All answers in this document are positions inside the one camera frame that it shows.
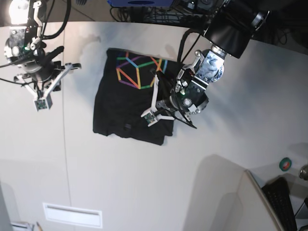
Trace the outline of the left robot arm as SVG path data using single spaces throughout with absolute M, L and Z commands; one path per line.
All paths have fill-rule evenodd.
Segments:
M 194 127 L 190 116 L 206 108 L 209 102 L 206 88 L 222 77 L 226 56 L 239 59 L 269 13 L 269 10 L 262 10 L 245 0 L 224 0 L 206 29 L 187 30 L 180 42 L 178 74 L 169 79 L 162 71 L 155 73 L 151 107 L 141 115 L 148 126 L 160 120 L 177 120 L 175 113 L 179 112 L 182 116 L 180 122 Z M 184 65 L 181 56 L 186 38 L 191 33 L 209 40 L 211 47 L 196 50 L 195 60 Z

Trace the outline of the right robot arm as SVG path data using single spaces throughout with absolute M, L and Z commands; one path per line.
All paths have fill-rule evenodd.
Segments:
M 51 52 L 45 52 L 46 40 L 57 38 L 65 29 L 71 13 L 72 2 L 66 2 L 64 21 L 57 32 L 46 35 L 50 17 L 45 0 L 13 0 L 9 5 L 11 19 L 10 34 L 4 46 L 7 64 L 24 70 L 16 75 L 11 84 L 27 89 L 33 96 L 36 111 L 51 109 L 51 93 L 61 90 L 62 79 L 71 71 L 80 69 L 80 63 L 62 64 L 54 58 L 64 52 L 59 46 Z

